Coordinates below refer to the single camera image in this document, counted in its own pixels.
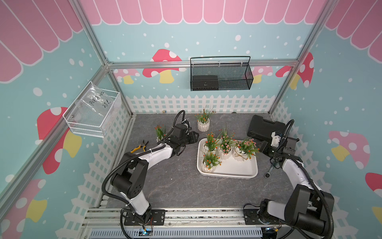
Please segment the white rectangular storage tray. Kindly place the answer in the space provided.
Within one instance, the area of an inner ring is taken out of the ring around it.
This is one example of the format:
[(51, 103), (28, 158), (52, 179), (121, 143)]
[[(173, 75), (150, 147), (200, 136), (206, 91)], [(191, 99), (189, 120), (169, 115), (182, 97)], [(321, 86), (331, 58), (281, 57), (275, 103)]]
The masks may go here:
[(220, 159), (222, 165), (208, 170), (203, 165), (204, 144), (206, 141), (207, 139), (203, 138), (198, 145), (197, 169), (201, 175), (237, 179), (252, 179), (258, 175), (257, 158), (255, 156), (251, 159), (240, 161), (238, 157), (234, 156), (234, 153), (227, 159)]

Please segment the twine pot orange flowers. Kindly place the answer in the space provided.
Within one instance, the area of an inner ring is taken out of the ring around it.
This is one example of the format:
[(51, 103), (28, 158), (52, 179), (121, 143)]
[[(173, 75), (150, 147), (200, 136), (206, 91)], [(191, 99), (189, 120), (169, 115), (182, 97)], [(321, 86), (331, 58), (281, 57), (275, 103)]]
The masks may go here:
[(204, 172), (213, 173), (218, 166), (221, 166), (222, 162), (220, 161), (220, 157), (218, 157), (215, 153), (207, 152), (203, 156), (202, 166)]

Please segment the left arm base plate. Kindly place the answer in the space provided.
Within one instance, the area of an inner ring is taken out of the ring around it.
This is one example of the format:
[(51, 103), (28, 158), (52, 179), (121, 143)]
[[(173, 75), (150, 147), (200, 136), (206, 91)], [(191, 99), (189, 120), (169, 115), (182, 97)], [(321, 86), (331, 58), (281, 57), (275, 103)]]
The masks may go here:
[(132, 212), (123, 212), (124, 226), (163, 226), (165, 220), (165, 210), (150, 210), (144, 215)]

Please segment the twine pot pink flowers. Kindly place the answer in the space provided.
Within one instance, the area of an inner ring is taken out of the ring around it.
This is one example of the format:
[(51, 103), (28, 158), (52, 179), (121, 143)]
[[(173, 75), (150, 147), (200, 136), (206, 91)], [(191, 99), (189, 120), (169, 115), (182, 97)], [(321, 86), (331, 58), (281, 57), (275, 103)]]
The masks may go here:
[(258, 152), (257, 143), (252, 138), (235, 141), (234, 158), (237, 161), (251, 160)]

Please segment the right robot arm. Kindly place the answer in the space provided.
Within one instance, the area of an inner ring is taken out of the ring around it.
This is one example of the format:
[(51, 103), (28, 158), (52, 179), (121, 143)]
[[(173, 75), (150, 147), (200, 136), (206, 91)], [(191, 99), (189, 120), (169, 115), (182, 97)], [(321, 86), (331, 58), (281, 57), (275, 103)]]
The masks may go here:
[(257, 212), (262, 224), (285, 223), (291, 231), (298, 231), (306, 239), (310, 234), (324, 239), (334, 234), (334, 197), (321, 190), (305, 169), (300, 157), (288, 147), (289, 132), (294, 120), (290, 120), (283, 131), (273, 133), (272, 143), (263, 142), (260, 151), (269, 157), (272, 169), (282, 169), (293, 186), (287, 203), (264, 199)]

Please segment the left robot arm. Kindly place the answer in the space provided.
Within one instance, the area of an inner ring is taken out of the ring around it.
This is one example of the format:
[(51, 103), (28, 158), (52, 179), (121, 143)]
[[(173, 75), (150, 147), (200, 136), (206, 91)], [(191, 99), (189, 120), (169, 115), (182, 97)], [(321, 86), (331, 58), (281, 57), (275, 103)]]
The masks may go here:
[(199, 134), (192, 130), (185, 116), (184, 110), (178, 112), (169, 133), (157, 142), (156, 147), (141, 153), (125, 153), (102, 183), (102, 193), (125, 203), (142, 225), (148, 224), (153, 217), (152, 207), (142, 191), (148, 169), (173, 156), (180, 156), (188, 144), (198, 142)]

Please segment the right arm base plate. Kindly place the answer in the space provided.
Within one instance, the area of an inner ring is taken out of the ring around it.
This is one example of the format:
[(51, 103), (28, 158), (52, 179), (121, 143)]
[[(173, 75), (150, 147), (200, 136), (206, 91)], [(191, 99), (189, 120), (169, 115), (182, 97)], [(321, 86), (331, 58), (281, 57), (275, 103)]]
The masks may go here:
[(259, 217), (258, 211), (259, 210), (255, 208), (243, 209), (245, 225), (260, 225), (264, 227), (266, 225), (279, 225), (279, 220), (277, 219)]

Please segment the ribbed pot orange flowers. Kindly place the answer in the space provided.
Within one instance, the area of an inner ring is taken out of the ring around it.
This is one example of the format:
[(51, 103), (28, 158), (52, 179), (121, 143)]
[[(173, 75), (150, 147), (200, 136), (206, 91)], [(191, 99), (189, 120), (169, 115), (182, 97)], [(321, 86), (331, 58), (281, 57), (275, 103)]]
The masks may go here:
[(207, 135), (206, 142), (203, 145), (204, 154), (217, 155), (217, 148), (218, 148), (218, 138), (215, 136), (214, 133), (210, 132)]

